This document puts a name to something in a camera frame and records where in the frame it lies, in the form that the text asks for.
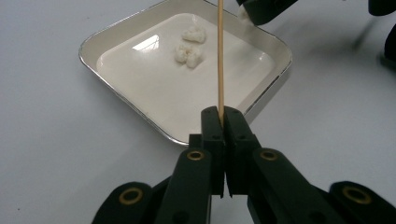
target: square tray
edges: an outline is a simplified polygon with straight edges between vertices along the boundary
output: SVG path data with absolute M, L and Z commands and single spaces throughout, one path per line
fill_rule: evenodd
M 288 47 L 263 30 L 223 13 L 224 100 L 247 114 L 291 64 Z M 195 67 L 175 61 L 181 34 L 205 27 Z M 200 113 L 218 103 L 217 6 L 203 0 L 167 0 L 86 39 L 81 61 L 125 103 L 168 139 L 187 145 L 201 132 Z

